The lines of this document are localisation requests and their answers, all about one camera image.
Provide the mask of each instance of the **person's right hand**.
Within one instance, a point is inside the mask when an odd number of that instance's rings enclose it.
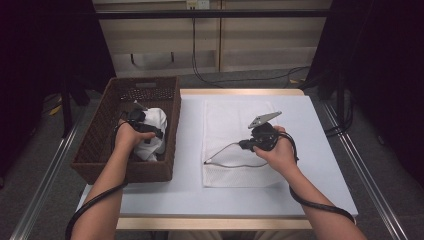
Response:
[[[286,132],[281,126],[274,126],[274,128],[278,132]],[[294,159],[293,147],[286,138],[279,137],[277,145],[269,152],[256,146],[253,147],[253,150],[258,157],[265,159],[273,169],[283,176],[291,170],[298,170]]]

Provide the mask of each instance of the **folded towel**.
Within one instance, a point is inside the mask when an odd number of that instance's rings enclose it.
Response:
[[[256,116],[275,112],[270,102],[205,101],[204,109],[204,186],[265,187],[284,180],[265,160],[238,145],[251,138],[247,127]]]
[[[159,139],[154,137],[150,140],[150,143],[141,141],[134,148],[134,153],[143,160],[157,161],[156,154],[162,154],[165,152],[165,129],[167,126],[166,114],[160,108],[149,108],[144,113],[146,113],[146,119],[143,123],[160,129],[163,132],[163,138]]]

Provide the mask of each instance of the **basket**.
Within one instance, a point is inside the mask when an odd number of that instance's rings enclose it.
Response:
[[[165,152],[158,161],[143,161],[131,154],[126,178],[129,183],[166,182],[172,179],[175,138],[180,117],[181,95],[177,77],[112,78],[85,133],[71,167],[94,184],[111,155],[113,129],[122,111],[131,111],[134,100],[148,108],[161,108],[167,116]]]

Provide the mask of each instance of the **white cloth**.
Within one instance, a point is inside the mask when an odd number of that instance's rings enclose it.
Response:
[[[160,108],[149,108],[144,113],[146,113],[146,119],[143,123],[160,129],[163,132],[163,138],[161,140],[158,137],[154,137],[150,140],[150,143],[141,141],[134,148],[134,153],[143,160],[157,161],[156,154],[162,154],[165,152],[165,129],[167,126],[166,114]]]
[[[250,150],[242,150],[238,145],[240,140],[251,138],[252,129],[247,127],[255,117],[275,112],[271,103],[205,101],[204,109],[201,157],[204,186],[266,187],[284,180],[265,160]],[[277,124],[277,119],[270,123]]]

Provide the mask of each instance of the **white tabletop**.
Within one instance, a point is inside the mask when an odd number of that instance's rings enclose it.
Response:
[[[164,217],[304,217],[286,182],[266,188],[205,188],[201,150],[205,100],[270,101],[281,110],[278,122],[296,141],[298,165],[307,178],[336,206],[352,215],[357,209],[340,172],[315,109],[307,96],[182,95],[173,179],[166,183],[129,184],[124,189],[122,216]],[[87,196],[87,186],[81,202]]]

